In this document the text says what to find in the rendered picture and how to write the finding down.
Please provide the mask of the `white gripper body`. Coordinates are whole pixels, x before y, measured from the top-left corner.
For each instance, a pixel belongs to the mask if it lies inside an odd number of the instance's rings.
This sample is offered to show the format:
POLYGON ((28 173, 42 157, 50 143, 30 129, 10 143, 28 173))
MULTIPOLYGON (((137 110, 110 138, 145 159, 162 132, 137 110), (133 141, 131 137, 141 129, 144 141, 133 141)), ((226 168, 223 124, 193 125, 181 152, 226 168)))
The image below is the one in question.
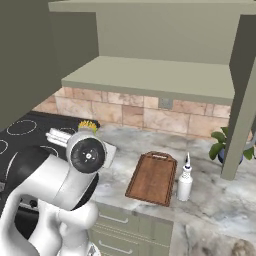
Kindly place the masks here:
POLYGON ((71 134, 51 128, 50 131, 46 133, 46 138, 49 142, 66 148, 71 134))

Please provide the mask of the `olive wide cabinet door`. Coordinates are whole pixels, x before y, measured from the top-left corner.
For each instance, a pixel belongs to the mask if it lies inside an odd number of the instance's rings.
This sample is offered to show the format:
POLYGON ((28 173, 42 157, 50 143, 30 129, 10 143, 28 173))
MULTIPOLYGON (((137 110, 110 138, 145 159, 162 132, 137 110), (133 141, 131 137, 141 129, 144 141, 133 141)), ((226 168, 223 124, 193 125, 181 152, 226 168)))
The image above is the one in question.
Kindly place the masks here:
POLYGON ((53 0, 0 0, 0 132, 99 55, 96 14, 51 12, 53 0))

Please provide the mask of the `brown wooden cutting board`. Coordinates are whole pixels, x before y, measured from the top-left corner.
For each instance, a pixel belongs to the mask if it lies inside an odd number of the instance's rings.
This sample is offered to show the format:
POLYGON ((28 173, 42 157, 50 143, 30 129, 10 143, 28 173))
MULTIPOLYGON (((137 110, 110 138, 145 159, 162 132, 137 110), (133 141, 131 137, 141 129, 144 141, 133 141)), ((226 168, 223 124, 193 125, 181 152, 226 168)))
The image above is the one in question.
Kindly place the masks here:
POLYGON ((150 151, 140 156, 125 196, 168 207, 177 169, 169 154, 150 151))

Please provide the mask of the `white bottle with black spout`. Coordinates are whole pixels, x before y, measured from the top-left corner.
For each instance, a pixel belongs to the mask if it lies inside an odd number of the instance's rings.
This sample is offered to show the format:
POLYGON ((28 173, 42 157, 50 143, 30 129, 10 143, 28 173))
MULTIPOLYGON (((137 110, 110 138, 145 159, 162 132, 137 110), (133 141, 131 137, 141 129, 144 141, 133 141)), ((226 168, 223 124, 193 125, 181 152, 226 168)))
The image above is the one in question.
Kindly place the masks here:
POLYGON ((187 154, 183 171, 178 179, 177 199, 180 201, 187 201, 190 197, 193 178, 191 176, 192 166, 190 161, 190 154, 187 154))

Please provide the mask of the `olive narrow cabinet door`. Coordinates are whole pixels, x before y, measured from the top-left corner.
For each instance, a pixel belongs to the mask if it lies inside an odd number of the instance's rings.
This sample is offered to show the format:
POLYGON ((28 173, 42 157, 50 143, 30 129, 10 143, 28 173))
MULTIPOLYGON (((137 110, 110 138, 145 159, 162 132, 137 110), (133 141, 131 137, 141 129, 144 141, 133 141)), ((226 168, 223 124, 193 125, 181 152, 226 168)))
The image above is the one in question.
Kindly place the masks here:
POLYGON ((228 140, 220 177, 236 176, 250 129, 256 116, 256 14, 241 15, 229 68, 234 99, 228 125, 228 140))

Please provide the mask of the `yellow bristly object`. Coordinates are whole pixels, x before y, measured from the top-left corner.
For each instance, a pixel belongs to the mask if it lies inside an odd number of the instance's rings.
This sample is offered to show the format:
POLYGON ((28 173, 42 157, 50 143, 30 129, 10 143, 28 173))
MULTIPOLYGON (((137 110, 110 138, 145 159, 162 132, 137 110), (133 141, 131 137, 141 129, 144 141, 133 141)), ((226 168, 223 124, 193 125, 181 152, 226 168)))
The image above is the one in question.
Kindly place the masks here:
POLYGON ((89 121, 89 120, 84 120, 84 121, 81 121, 79 124, 78 124, 78 127, 79 128, 89 128, 93 131, 93 133, 96 133, 97 130, 98 130, 98 127, 97 125, 92 122, 92 121, 89 121))

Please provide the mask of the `black hob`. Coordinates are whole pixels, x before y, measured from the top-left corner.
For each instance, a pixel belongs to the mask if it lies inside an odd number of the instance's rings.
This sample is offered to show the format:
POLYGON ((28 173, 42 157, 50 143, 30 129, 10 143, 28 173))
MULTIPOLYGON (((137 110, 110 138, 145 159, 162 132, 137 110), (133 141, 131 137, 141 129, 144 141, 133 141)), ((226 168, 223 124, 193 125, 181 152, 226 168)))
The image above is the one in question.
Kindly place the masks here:
POLYGON ((51 128, 68 133, 53 119, 24 117, 0 135, 6 145, 0 154, 6 173, 1 214, 14 214, 23 195, 68 211, 90 200, 106 160, 105 146, 79 131, 71 134, 64 148, 47 140, 51 128))

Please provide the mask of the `black oven front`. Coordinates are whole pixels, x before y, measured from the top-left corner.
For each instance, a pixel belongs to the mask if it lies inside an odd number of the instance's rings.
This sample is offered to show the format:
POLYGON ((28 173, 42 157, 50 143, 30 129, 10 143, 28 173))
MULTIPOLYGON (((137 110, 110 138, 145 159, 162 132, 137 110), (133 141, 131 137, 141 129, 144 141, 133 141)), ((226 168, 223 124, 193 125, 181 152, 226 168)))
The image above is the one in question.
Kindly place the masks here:
POLYGON ((36 198, 23 195, 15 216, 17 230, 28 239, 33 233, 39 218, 38 201, 36 198))

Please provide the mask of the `olive shallow drawer front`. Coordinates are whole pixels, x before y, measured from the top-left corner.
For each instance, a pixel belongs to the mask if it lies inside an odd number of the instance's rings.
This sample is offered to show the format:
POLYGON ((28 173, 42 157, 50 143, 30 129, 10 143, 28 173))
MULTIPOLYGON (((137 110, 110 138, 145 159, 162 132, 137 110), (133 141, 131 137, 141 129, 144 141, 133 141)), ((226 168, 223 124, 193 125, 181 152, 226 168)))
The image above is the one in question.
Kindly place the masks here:
POLYGON ((97 225, 104 231, 135 237, 151 243, 170 246, 173 222, 136 213, 120 207, 97 204, 99 214, 118 219, 129 219, 127 224, 98 217, 97 225))

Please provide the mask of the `olive deep drawer front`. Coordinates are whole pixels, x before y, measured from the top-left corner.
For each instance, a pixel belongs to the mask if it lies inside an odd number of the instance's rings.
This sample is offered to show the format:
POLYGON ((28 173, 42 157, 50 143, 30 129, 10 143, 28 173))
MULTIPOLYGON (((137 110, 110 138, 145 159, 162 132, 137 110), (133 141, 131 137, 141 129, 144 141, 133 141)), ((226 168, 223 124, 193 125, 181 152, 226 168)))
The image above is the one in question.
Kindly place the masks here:
POLYGON ((98 247, 100 252, 107 256, 120 256, 116 253, 105 251, 98 241, 122 249, 132 249, 131 256, 169 256, 169 247, 144 241, 135 237, 92 229, 89 231, 91 241, 98 247))

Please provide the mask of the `green plant in blue pot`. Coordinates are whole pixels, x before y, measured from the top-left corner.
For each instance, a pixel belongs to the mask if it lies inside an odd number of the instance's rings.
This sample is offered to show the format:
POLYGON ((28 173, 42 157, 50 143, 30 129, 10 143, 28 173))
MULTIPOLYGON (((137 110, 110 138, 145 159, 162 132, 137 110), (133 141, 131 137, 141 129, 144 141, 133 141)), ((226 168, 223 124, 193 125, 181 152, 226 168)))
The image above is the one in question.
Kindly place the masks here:
MULTIPOLYGON (((214 131, 211 133, 211 137, 217 140, 217 142, 211 146, 209 151, 209 157, 211 160, 218 158, 220 163, 224 162, 224 153, 226 148, 227 136, 227 127, 222 127, 221 131, 214 131)), ((255 147, 250 146, 248 149, 244 150, 241 156, 241 160, 243 160, 243 158, 246 158, 247 160, 256 160, 255 147)))

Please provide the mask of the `grey wall outlet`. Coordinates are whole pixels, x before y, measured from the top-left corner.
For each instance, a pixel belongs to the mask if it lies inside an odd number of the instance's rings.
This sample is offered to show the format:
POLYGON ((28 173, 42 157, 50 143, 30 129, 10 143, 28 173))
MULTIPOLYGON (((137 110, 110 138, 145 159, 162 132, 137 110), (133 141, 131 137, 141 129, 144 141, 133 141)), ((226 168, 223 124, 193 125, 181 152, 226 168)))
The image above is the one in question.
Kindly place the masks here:
POLYGON ((171 109, 173 107, 173 100, 169 98, 160 98, 158 100, 158 107, 160 109, 171 109))

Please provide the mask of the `olive open wall cabinet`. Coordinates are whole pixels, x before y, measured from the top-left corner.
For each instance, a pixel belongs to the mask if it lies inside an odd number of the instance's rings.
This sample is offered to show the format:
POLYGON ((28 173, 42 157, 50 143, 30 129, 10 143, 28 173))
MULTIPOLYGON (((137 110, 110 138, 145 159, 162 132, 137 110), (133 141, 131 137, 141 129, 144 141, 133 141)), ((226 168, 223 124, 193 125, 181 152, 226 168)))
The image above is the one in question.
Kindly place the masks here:
POLYGON ((99 55, 65 87, 229 105, 229 61, 255 0, 62 0, 54 13, 96 15, 99 55))

